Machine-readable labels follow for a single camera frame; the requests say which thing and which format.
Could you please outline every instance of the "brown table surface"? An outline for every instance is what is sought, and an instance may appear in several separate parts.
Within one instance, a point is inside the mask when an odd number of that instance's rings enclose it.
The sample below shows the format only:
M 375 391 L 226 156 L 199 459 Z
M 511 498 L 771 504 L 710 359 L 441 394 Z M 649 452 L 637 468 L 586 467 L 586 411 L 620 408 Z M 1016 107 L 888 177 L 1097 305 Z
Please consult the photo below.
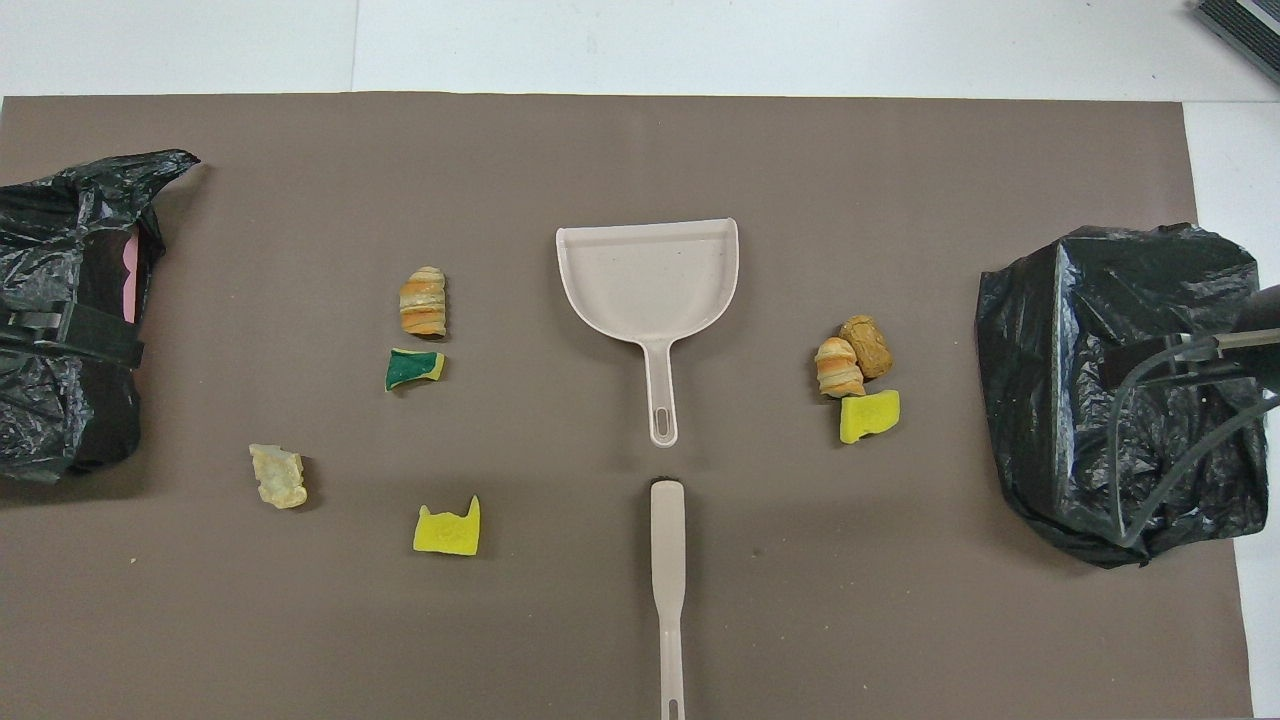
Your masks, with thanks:
M 0 483 L 0 716 L 653 717 L 648 484 L 689 496 L 700 717 L 1249 714 L 1231 544 L 1097 570 L 1000 497 L 982 270 L 1082 224 L 1194 219 L 1169 104 L 292 95 L 9 97 L 0 182 L 184 147 L 159 202 L 143 443 Z M 733 217 L 728 311 L 673 352 L 591 331 L 562 225 Z M 444 343 L 397 290 L 449 279 Z M 836 439 L 812 356 L 874 315 L 893 430 Z M 392 346 L 442 382 L 383 392 Z M 262 503 L 246 446 L 306 456 Z M 410 548 L 484 506 L 480 555 Z

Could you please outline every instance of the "utensil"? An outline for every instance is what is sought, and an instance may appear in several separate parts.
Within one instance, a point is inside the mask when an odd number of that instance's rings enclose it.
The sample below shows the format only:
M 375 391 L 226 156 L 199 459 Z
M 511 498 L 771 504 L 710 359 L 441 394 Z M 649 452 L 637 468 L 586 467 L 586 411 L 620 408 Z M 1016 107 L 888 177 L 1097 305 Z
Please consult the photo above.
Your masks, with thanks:
M 561 228 L 556 252 L 579 316 L 644 350 L 649 437 L 658 447 L 676 445 L 671 345 L 714 323 L 733 299 L 737 223 Z
M 658 605 L 658 647 L 662 656 L 662 717 L 684 720 L 680 612 L 685 607 L 685 486 L 680 480 L 659 478 L 649 488 L 649 503 L 653 600 Z

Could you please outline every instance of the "dustpan pan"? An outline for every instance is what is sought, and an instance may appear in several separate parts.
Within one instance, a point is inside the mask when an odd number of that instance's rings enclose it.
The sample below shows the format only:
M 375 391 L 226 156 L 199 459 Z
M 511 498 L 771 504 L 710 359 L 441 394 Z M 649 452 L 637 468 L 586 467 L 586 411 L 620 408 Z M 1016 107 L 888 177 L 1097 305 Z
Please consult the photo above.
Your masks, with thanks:
M 561 281 L 586 324 L 644 350 L 649 437 L 676 445 L 671 346 L 716 322 L 737 288 L 737 223 L 732 218 L 561 228 Z

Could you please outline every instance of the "trash bag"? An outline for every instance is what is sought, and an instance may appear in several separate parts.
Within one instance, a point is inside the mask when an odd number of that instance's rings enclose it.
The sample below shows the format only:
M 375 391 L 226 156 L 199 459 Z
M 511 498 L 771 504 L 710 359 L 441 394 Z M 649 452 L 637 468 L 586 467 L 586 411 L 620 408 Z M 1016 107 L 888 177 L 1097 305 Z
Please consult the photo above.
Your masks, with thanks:
M 975 331 L 987 424 L 1005 501 L 1055 547 L 1100 568 L 1262 529 L 1266 438 L 1247 424 L 1176 482 L 1130 546 L 1115 542 L 1102 383 L 1107 350 L 1231 329 L 1258 288 L 1238 245 L 1193 225 L 1083 227 L 983 273 Z M 1253 379 L 1139 387 L 1119 433 L 1121 511 L 1133 518 L 1165 470 L 1262 400 Z
M 151 201 L 197 163 L 164 150 L 0 187 L 0 475 L 55 483 L 137 450 Z

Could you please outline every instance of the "pink object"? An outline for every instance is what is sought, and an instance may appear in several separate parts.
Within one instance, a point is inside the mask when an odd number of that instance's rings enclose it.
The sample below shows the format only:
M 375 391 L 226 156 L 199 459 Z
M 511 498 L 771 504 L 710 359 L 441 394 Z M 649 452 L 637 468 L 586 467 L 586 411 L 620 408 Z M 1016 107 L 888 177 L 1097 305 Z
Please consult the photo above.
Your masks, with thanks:
M 134 322 L 134 314 L 137 313 L 138 305 L 138 228 L 133 227 L 133 234 L 124 243 L 124 269 L 129 272 L 129 275 L 124 278 L 124 297 L 122 306 L 124 307 L 124 322 Z

